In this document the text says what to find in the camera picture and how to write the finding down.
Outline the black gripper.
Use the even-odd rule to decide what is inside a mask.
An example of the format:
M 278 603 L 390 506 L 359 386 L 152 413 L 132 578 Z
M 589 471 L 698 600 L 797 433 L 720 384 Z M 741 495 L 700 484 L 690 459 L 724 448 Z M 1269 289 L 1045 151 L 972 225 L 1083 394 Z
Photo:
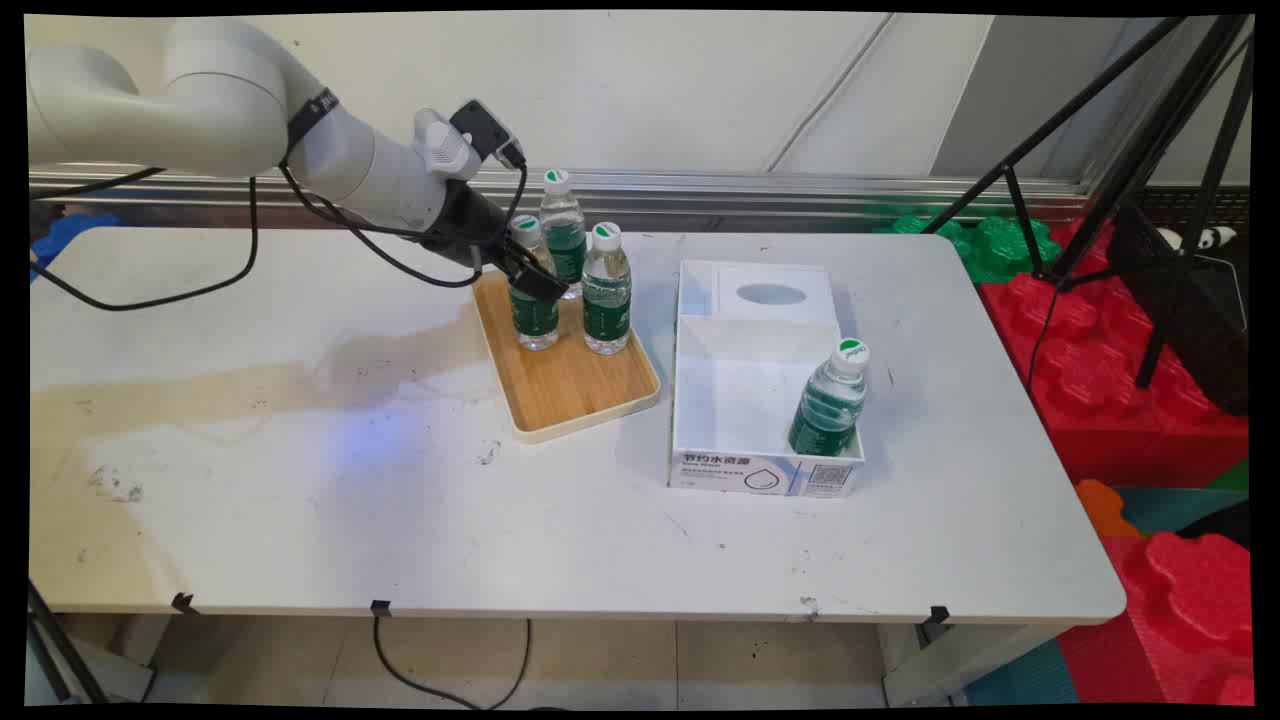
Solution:
M 507 231 L 506 208 L 461 179 L 447 179 L 444 188 L 442 209 L 425 233 L 429 252 L 474 270 L 476 249 L 483 265 L 503 272 L 509 286 L 530 299 L 557 302 L 564 295 L 570 286 Z

